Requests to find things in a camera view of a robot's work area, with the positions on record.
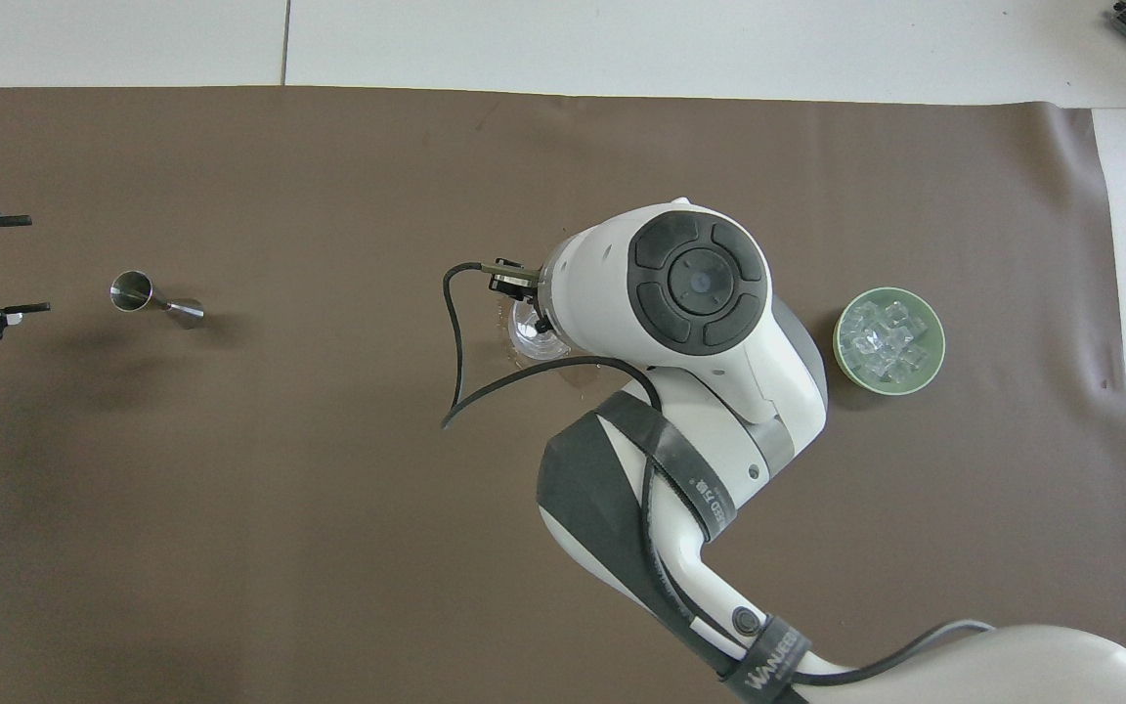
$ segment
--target green bowl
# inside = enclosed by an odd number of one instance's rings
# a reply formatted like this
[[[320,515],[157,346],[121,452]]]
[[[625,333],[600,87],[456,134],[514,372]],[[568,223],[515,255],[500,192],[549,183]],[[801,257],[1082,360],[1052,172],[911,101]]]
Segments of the green bowl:
[[[844,356],[841,355],[841,322],[846,320],[846,315],[852,313],[858,304],[867,300],[879,308],[888,306],[894,300],[901,300],[912,317],[919,317],[920,320],[924,321],[924,324],[929,326],[914,339],[914,344],[923,348],[929,357],[924,360],[923,366],[911,373],[904,383],[887,380],[864,380],[859,377],[856,369],[849,368]],[[937,317],[936,311],[923,298],[904,288],[886,285],[859,293],[858,297],[851,300],[844,311],[841,311],[841,317],[837,318],[837,326],[832,329],[832,354],[837,357],[837,364],[841,366],[841,371],[858,386],[876,393],[884,393],[885,396],[905,396],[908,393],[915,393],[919,389],[927,386],[941,371],[941,364],[946,358],[946,332],[941,327],[941,318]]]

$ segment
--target metal jigger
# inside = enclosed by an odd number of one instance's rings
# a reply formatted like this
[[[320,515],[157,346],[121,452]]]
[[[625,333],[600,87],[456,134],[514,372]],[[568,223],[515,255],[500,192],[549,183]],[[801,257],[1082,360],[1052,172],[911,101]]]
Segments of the metal jigger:
[[[128,270],[111,282],[111,303],[125,313],[155,308],[168,313],[185,330],[203,324],[203,304],[193,298],[167,300],[155,289],[151,277],[142,271]]]

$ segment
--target bowl of ice cubes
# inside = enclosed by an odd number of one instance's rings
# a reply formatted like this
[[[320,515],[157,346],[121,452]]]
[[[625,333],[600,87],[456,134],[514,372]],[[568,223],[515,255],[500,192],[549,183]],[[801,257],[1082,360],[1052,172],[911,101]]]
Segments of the bowl of ice cubes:
[[[882,286],[861,293],[841,312],[832,333],[841,371],[858,386],[904,396],[932,381],[946,356],[946,333],[923,298]]]

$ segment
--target brown mat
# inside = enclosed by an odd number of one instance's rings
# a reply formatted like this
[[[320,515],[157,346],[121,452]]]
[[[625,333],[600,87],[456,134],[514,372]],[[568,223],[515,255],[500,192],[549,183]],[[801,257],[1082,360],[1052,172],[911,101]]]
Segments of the brown mat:
[[[762,241],[819,342],[924,295],[945,368],[849,386],[707,549],[817,652],[945,618],[1126,645],[1126,384],[1089,113],[352,89],[0,90],[0,701],[725,701],[537,516],[625,380],[450,431],[450,264],[674,196]],[[138,268],[209,330],[116,312]],[[459,277],[474,384],[512,369]]]

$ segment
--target round center button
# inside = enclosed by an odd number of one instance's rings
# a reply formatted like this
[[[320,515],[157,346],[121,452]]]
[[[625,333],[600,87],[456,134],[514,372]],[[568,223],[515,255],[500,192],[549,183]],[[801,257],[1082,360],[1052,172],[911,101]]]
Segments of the round center button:
[[[711,315],[732,298],[733,270],[709,249],[689,249],[671,262],[667,286],[677,306],[694,315]]]

